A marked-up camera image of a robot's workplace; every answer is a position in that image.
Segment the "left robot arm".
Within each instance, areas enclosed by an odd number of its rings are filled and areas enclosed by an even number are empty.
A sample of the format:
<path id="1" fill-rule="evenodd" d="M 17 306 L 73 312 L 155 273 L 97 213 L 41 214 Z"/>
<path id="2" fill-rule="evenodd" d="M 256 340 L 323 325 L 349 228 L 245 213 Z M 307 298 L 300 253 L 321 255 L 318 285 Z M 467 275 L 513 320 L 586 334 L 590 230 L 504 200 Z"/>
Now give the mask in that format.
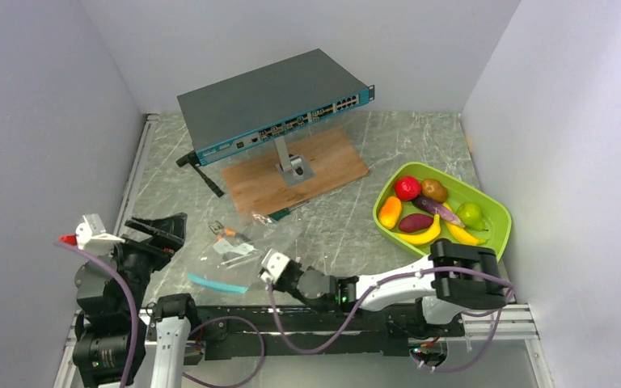
<path id="1" fill-rule="evenodd" d="M 87 262 L 77 271 L 76 300 L 81 309 L 75 323 L 73 361 L 86 387 L 133 383 L 146 351 L 147 326 L 138 314 L 150 277 L 166 267 L 184 245 L 188 216 L 126 221 L 146 234 L 141 241 L 106 231 L 99 215 L 82 216 L 72 247 Z"/>

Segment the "clear zip top bag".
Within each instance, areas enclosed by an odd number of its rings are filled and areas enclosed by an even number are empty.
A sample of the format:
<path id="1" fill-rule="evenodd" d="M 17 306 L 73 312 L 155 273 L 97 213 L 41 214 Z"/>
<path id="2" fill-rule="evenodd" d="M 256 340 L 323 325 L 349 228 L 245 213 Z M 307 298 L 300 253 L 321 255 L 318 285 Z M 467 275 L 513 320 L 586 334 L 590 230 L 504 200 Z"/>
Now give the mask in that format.
<path id="1" fill-rule="evenodd" d="M 211 232 L 214 239 L 196 256 L 196 263 L 187 274 L 190 283 L 221 293 L 246 293 L 259 279 L 261 261 L 267 251 L 285 251 L 302 233 L 297 226 L 258 213 L 253 213 L 244 223 L 222 224 L 246 235 L 251 242 L 229 237 L 218 239 Z"/>

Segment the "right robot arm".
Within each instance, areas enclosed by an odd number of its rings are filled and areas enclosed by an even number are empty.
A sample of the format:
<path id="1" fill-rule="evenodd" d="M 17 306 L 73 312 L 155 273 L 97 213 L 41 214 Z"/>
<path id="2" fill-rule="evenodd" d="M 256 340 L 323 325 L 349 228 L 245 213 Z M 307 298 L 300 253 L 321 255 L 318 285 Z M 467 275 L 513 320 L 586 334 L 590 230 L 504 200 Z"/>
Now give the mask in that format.
<path id="1" fill-rule="evenodd" d="M 454 316 L 468 310 L 497 310 L 505 306 L 510 281 L 501 277 L 496 253 L 438 239 L 429 254 L 404 267 L 373 275 L 332 276 L 302 268 L 286 255 L 271 250 L 263 259 L 259 278 L 272 289 L 287 293 L 318 312 L 379 312 L 415 301 L 413 324 L 422 335 L 433 335 Z"/>

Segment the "orange yellow mango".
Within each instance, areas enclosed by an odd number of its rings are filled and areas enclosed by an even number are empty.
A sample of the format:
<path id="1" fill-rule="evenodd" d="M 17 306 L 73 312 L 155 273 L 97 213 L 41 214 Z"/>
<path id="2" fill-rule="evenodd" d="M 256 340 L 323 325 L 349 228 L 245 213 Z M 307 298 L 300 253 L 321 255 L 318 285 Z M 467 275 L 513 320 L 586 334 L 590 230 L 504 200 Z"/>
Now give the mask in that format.
<path id="1" fill-rule="evenodd" d="M 398 223 L 402 211 L 402 201 L 397 196 L 388 196 L 378 211 L 379 224 L 387 230 L 392 230 Z"/>

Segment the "red apple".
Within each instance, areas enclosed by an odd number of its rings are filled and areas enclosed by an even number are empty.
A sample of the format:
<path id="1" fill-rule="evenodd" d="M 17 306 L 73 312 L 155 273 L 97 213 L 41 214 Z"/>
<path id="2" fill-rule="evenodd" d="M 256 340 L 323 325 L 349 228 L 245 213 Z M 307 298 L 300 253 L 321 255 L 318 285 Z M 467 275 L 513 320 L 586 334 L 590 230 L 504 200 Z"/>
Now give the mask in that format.
<path id="1" fill-rule="evenodd" d="M 406 175 L 401 179 L 398 179 L 394 183 L 395 196 L 401 201 L 411 201 L 421 194 L 420 181 L 410 175 Z"/>

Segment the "purple sweet potato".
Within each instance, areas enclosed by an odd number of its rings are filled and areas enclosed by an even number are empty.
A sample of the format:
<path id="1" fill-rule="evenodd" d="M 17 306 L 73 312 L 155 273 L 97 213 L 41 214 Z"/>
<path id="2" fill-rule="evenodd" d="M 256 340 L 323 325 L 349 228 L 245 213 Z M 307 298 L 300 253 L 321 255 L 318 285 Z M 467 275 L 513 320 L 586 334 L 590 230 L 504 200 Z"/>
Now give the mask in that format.
<path id="1" fill-rule="evenodd" d="M 427 230 L 434 222 L 433 217 L 423 213 L 412 213 L 404 217 L 398 224 L 400 232 L 415 233 Z"/>

